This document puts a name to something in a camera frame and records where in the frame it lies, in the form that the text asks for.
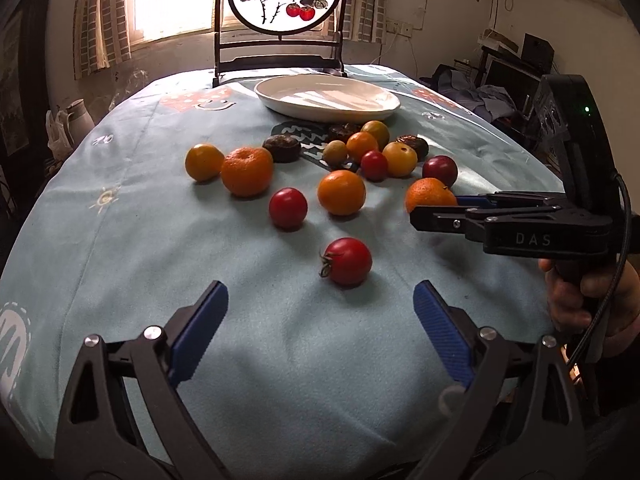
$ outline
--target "wall socket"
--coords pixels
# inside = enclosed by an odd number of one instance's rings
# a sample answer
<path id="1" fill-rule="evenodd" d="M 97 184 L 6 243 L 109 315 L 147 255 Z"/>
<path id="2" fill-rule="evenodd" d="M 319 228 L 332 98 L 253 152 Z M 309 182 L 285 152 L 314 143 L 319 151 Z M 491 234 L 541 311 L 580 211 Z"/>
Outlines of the wall socket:
<path id="1" fill-rule="evenodd" d="M 386 31 L 389 34 L 410 38 L 414 33 L 414 26 L 411 23 L 399 22 L 398 20 L 386 20 Z"/>

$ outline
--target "speaker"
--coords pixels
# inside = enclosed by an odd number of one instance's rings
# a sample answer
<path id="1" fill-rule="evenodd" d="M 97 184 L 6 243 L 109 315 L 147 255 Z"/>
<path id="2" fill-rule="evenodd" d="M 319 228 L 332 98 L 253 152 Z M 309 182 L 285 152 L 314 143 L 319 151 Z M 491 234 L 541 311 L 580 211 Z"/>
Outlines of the speaker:
<path id="1" fill-rule="evenodd" d="M 554 50 L 548 41 L 525 34 L 521 59 L 540 69 L 543 74 L 551 74 Z"/>

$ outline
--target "silver bolt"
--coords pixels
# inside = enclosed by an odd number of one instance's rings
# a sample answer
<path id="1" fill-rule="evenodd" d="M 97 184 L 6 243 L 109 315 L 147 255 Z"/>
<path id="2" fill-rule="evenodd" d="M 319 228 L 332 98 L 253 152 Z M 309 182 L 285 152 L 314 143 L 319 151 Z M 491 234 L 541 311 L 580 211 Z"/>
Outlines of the silver bolt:
<path id="1" fill-rule="evenodd" d="M 162 329 L 159 326 L 148 326 L 143 332 L 145 339 L 158 339 L 162 333 Z"/>
<path id="2" fill-rule="evenodd" d="M 493 341 L 497 335 L 498 333 L 495 331 L 495 328 L 491 328 L 490 326 L 484 326 L 480 329 L 480 337 L 487 341 Z"/>
<path id="3" fill-rule="evenodd" d="M 558 342 L 556 341 L 556 338 L 553 337 L 552 335 L 545 335 L 542 338 L 542 344 L 547 348 L 554 348 L 558 344 Z"/>
<path id="4" fill-rule="evenodd" d="M 100 336 L 91 334 L 84 338 L 84 346 L 88 346 L 89 348 L 93 348 L 100 342 Z"/>

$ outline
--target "curtain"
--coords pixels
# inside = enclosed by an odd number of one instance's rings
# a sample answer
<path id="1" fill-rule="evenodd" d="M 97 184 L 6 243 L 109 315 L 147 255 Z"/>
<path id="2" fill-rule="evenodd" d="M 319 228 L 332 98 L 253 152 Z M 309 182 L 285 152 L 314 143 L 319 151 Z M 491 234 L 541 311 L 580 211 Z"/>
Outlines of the curtain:
<path id="1" fill-rule="evenodd" d="M 130 58 L 126 0 L 76 0 L 74 10 L 76 79 Z"/>
<path id="2" fill-rule="evenodd" d="M 382 43 L 386 0 L 347 0 L 344 11 L 344 39 Z"/>

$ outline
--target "blue gripper pad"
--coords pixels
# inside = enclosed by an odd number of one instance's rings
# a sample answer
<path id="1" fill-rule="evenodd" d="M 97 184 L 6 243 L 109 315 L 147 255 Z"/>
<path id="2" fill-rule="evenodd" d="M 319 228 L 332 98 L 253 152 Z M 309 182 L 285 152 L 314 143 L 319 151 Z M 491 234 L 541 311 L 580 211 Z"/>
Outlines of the blue gripper pad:
<path id="1" fill-rule="evenodd" d="M 427 280 L 414 288 L 414 310 L 436 349 L 449 376 L 465 388 L 471 385 L 475 372 L 472 349 L 448 313 L 449 306 Z"/>
<path id="2" fill-rule="evenodd" d="M 460 195 L 456 196 L 458 205 L 463 207 L 477 207 L 479 209 L 494 209 L 493 204 L 488 198 L 478 195 Z"/>
<path id="3" fill-rule="evenodd" d="M 225 317 L 229 303 L 226 286 L 215 282 L 208 294 L 195 305 L 190 322 L 175 340 L 172 348 L 171 367 L 167 376 L 174 388 L 193 377 L 204 352 Z"/>

